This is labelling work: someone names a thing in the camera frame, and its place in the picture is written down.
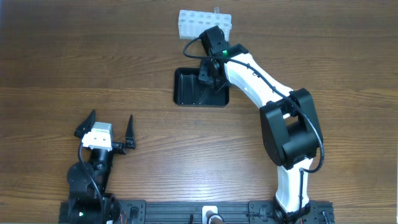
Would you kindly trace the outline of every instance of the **cable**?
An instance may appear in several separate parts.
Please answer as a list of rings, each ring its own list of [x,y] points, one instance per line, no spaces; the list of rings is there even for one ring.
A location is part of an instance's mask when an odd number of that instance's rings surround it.
[[[273,86],[259,71],[257,71],[255,68],[253,68],[252,66],[250,66],[250,64],[248,63],[244,63],[235,59],[231,59],[231,58],[226,58],[226,57],[216,57],[216,56],[195,56],[195,55],[189,55],[187,54],[187,49],[188,47],[194,43],[195,41],[200,40],[199,37],[191,40],[185,47],[183,50],[183,54],[188,57],[188,58],[195,58],[195,59],[207,59],[207,60],[220,60],[220,61],[225,61],[225,62],[234,62],[240,65],[245,66],[248,69],[251,69],[256,75],[257,77],[261,78],[268,86],[269,88],[272,90],[272,92],[278,94],[280,97],[282,97],[285,101],[289,102],[289,104],[292,105],[293,109],[295,109],[307,122],[308,124],[311,126],[311,128],[313,129],[313,132],[315,133],[315,136],[317,137],[317,141],[318,141],[318,145],[319,145],[319,150],[320,150],[320,158],[319,158],[319,163],[317,165],[316,168],[314,168],[313,170],[308,170],[308,169],[304,169],[304,168],[300,168],[300,170],[304,171],[304,172],[308,172],[308,173],[315,173],[318,170],[321,169],[322,165],[323,165],[323,160],[325,158],[325,150],[323,148],[323,143],[322,140],[318,134],[318,131],[315,129],[314,125],[312,124],[312,122],[310,121],[310,119],[307,117],[307,115],[304,113],[304,111],[301,110],[301,108],[293,102],[293,100],[291,100],[289,97],[285,96],[284,94],[282,94],[280,91],[278,91],[276,89],[275,86]]]
[[[88,172],[88,168],[87,168],[86,164],[83,162],[83,158],[81,157],[81,149],[82,149],[82,148],[83,148],[83,143],[81,142],[81,143],[80,143],[79,150],[77,151],[77,156],[78,156],[78,158],[79,158],[79,162],[80,162],[81,166],[83,167],[84,173],[85,173],[86,176],[91,180],[91,183],[93,183],[94,189],[95,189],[95,191],[97,192],[99,204],[101,205],[101,218],[100,218],[99,224],[103,224],[103,223],[102,223],[102,219],[103,219],[103,216],[104,216],[104,214],[105,214],[105,210],[104,210],[102,195],[101,195],[100,190],[98,190],[98,186],[97,186],[97,184],[95,183],[93,177],[92,177],[91,174]]]

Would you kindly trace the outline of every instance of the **wood grain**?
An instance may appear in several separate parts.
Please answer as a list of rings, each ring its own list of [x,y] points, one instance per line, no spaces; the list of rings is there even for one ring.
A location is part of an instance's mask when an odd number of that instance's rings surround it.
[[[0,5],[0,222],[57,222],[77,161],[73,131],[93,108],[118,140],[134,115],[137,149],[115,158],[109,181],[118,198],[270,200],[276,166],[244,93],[233,88],[225,108],[172,101],[175,69],[199,65],[182,55],[178,12],[219,6],[233,16],[232,44],[313,95],[326,159],[310,176],[311,199],[333,202],[337,223],[395,223],[396,1]],[[200,44],[190,50],[203,54]]]

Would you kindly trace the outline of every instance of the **white perforated block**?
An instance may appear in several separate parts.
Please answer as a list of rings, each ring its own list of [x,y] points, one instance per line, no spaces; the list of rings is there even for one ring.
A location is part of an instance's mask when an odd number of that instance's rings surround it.
[[[229,14],[216,14],[212,12],[198,12],[180,10],[178,17],[178,32],[180,39],[194,39],[213,26],[223,30],[225,40],[229,40],[232,28],[232,16]]]

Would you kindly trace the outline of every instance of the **table surface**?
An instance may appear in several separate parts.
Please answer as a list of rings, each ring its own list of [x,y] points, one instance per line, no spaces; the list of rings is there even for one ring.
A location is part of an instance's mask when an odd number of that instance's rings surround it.
[[[92,109],[120,141],[134,115],[137,149],[116,156],[108,185],[118,198],[271,200],[276,166],[249,98],[232,88],[225,108],[172,100],[175,69],[200,63],[182,55],[178,12],[219,6],[233,17],[231,44],[312,93],[326,159],[310,198],[333,202],[337,223],[395,223],[396,1],[0,3],[0,222],[58,221],[73,132]]]

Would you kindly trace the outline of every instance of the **wooden table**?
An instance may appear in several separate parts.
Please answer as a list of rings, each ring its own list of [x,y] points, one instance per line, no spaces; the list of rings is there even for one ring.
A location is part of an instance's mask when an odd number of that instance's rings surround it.
[[[109,181],[118,198],[272,199],[276,166],[243,92],[225,108],[172,100],[175,69],[200,63],[182,55],[178,12],[215,6],[233,16],[232,44],[313,95],[326,159],[310,198],[333,202],[337,223],[395,223],[397,2],[199,0],[2,1],[0,222],[58,221],[73,132],[92,109],[120,141],[134,115],[137,149],[116,156]]]

